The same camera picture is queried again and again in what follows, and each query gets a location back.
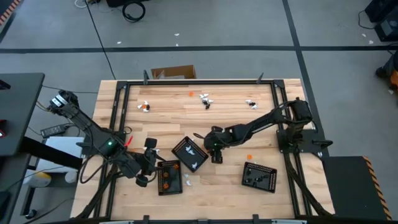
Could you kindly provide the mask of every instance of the black desk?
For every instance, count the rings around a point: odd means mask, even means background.
[[[0,191],[25,176],[30,155],[52,161],[62,166],[79,169],[82,159],[48,147],[25,137],[36,101],[44,80],[43,73],[0,74],[0,80],[11,85],[10,90],[0,90],[0,119],[5,119],[2,130],[6,137],[0,138]],[[9,223],[22,181],[10,189],[6,213],[0,224]]]

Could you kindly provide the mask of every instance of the orange stripe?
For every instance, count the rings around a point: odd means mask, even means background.
[[[377,194],[379,195],[379,197],[380,197],[381,199],[383,199],[383,200],[384,200],[384,196],[383,196],[383,194],[381,194],[380,192],[378,192]]]
[[[379,183],[377,182],[377,179],[376,179],[376,178],[372,177],[372,179],[373,179],[373,181],[374,181],[375,183],[377,183],[377,184],[379,185]]]
[[[373,176],[376,176],[376,174],[375,174],[372,170],[369,170],[369,172],[370,172]]]
[[[388,206],[385,202],[381,201],[381,204],[384,205],[386,208],[388,208]]]
[[[364,158],[366,161],[371,162],[367,156],[363,156],[363,158]]]
[[[391,217],[390,211],[388,209],[384,209],[384,213]]]

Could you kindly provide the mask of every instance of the metal leg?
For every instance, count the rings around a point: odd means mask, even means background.
[[[32,156],[45,159],[61,166],[80,169],[83,159],[77,158],[66,152],[59,151],[53,147],[46,146],[31,138],[24,137],[21,144],[21,152],[27,152]]]

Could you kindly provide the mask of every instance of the red clip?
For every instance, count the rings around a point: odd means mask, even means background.
[[[124,146],[128,147],[131,143],[131,140],[132,140],[132,136],[130,136],[129,141],[127,143],[125,143]]]

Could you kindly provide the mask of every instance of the white object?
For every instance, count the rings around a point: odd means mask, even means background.
[[[79,5],[77,4],[77,1],[79,1],[79,0],[76,0],[76,1],[75,1],[75,6],[76,6],[76,7],[79,7],[80,9],[84,9],[85,7],[87,7],[86,3],[85,3],[84,6],[79,6]]]
[[[25,177],[23,184],[31,187],[45,187],[51,182],[51,176],[35,170],[27,170]]]
[[[65,181],[69,184],[76,182],[77,180],[77,172],[76,171],[69,171],[65,174]]]
[[[59,137],[52,136],[47,139],[45,145],[58,149],[59,151],[66,152],[70,155],[81,157],[81,147],[77,146],[76,143],[83,142],[83,137]],[[60,167],[59,164],[47,161],[45,159],[39,159],[36,170],[52,169],[46,171],[47,173],[66,173],[69,171],[75,171],[76,169],[70,167]]]

